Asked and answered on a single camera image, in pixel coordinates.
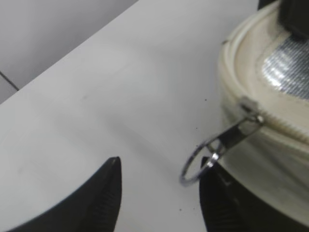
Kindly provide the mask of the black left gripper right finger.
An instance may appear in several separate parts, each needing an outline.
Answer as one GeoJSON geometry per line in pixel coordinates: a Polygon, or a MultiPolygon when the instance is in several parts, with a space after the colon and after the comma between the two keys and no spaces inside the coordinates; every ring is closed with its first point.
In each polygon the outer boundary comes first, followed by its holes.
{"type": "Polygon", "coordinates": [[[307,232],[308,190],[274,163],[228,158],[199,180],[200,206],[209,232],[307,232]]]}

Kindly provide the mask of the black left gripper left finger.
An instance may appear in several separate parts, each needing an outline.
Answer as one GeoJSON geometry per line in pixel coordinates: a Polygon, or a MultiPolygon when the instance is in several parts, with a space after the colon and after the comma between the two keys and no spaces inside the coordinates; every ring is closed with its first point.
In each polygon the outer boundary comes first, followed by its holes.
{"type": "Polygon", "coordinates": [[[1,188],[3,232],[113,232],[121,207],[121,159],[108,158],[80,186],[35,185],[25,178],[1,188]]]}

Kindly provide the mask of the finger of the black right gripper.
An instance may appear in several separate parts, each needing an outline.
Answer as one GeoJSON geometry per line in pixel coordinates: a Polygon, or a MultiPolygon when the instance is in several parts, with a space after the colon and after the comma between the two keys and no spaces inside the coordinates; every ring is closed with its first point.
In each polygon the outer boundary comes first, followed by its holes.
{"type": "Polygon", "coordinates": [[[282,0],[279,22],[293,35],[309,38],[309,0],[282,0]]]}

